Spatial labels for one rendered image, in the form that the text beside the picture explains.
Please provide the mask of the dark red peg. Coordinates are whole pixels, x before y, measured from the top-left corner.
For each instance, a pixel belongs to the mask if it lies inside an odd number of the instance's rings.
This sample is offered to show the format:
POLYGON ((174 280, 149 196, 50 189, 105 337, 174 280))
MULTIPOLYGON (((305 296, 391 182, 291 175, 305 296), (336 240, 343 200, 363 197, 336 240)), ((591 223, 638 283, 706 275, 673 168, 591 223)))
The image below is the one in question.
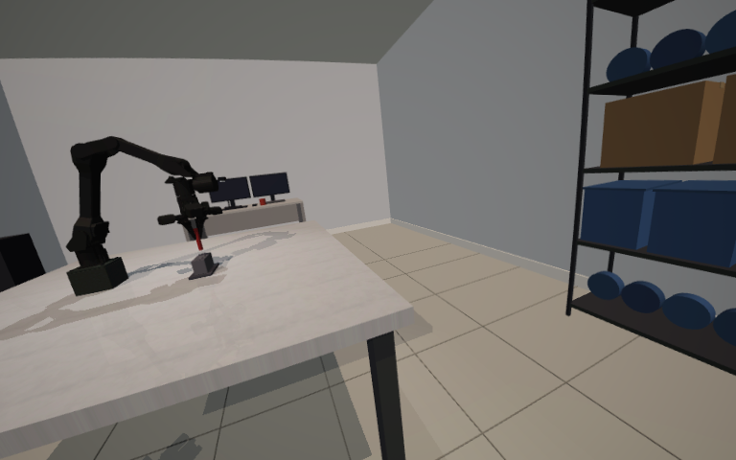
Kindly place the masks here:
POLYGON ((198 250, 201 251, 201 250, 203 250, 203 246, 202 246, 202 242, 201 242, 201 239, 200 239, 200 235, 198 233, 198 229, 197 228, 194 228, 193 230, 195 232, 195 237, 196 237, 196 243, 197 243, 197 246, 198 246, 198 250))

